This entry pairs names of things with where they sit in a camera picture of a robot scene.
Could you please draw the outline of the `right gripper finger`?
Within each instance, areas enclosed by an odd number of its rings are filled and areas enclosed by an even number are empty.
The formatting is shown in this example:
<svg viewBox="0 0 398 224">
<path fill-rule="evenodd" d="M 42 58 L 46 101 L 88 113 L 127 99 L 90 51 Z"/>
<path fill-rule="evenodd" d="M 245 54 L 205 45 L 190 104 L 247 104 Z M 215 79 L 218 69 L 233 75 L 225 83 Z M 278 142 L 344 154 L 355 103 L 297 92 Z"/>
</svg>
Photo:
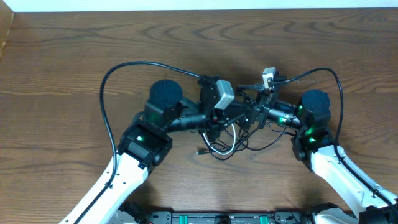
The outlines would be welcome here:
<svg viewBox="0 0 398 224">
<path fill-rule="evenodd" d="M 251 126 L 256 122 L 258 116 L 257 108 L 245 108 L 243 110 L 244 117 L 241 121 L 241 127 L 246 131 L 250 130 Z"/>
<path fill-rule="evenodd" d="M 251 85 L 243 85 L 239 84 L 238 85 L 238 91 L 244 91 L 244 90 L 256 90 L 256 91 L 264 91 L 266 88 L 264 84 L 256 83 L 256 84 L 251 84 Z"/>
</svg>

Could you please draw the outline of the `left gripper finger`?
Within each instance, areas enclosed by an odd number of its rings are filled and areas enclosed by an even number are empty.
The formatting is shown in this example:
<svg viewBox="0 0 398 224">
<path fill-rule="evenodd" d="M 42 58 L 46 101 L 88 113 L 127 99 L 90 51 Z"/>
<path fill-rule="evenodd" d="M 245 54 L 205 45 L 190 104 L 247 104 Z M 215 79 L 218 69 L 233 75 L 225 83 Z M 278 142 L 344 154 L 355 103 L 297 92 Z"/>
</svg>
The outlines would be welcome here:
<svg viewBox="0 0 398 224">
<path fill-rule="evenodd" d="M 230 125 L 232 125 L 233 123 L 235 123 L 236 121 L 238 121 L 238 120 L 240 120 L 240 119 L 242 119 L 242 118 L 245 118 L 246 117 L 246 114 L 245 113 L 241 113 L 241 114 L 236 114 L 236 115 L 234 115 L 234 116 L 228 116 L 227 118 L 226 118 L 226 121 L 225 121 L 225 126 L 230 126 Z"/>
<path fill-rule="evenodd" d="M 224 117 L 237 117 L 249 114 L 249 103 L 232 101 L 224 110 Z"/>
</svg>

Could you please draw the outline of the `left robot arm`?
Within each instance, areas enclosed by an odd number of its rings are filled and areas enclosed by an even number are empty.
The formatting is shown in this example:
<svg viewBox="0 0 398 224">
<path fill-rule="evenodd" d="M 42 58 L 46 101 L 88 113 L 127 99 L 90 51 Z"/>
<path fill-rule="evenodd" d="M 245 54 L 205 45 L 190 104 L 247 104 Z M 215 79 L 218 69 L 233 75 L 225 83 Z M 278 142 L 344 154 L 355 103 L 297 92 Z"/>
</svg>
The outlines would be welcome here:
<svg viewBox="0 0 398 224">
<path fill-rule="evenodd" d="M 200 100 L 183 97 L 181 86 L 173 80 L 160 80 L 150 88 L 144 111 L 137 114 L 119 144 L 113 145 L 113 157 L 94 186 L 63 223 L 107 223 L 128 196 L 145 182 L 172 148 L 169 133 L 197 130 L 210 152 L 230 155 L 238 142 L 216 149 L 213 142 L 225 128 L 232 128 L 243 114 L 228 115 L 226 109 L 235 94 L 229 81 L 202 76 Z"/>
</svg>

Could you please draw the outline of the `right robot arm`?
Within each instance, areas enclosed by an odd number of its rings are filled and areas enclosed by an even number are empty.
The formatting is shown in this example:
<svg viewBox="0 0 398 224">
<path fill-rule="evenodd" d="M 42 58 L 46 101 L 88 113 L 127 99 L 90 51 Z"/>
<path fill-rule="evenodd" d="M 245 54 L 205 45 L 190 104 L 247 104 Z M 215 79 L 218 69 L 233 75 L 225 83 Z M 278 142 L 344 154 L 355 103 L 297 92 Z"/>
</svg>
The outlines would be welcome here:
<svg viewBox="0 0 398 224">
<path fill-rule="evenodd" d="M 333 188 L 358 223 L 397 223 L 397 195 L 361 170 L 339 145 L 338 135 L 331 133 L 327 93 L 309 90 L 297 105 L 290 105 L 278 99 L 278 83 L 240 85 L 237 90 L 259 92 L 249 107 L 246 123 L 256 119 L 259 124 L 270 121 L 293 129 L 291 141 L 296 159 Z"/>
</svg>

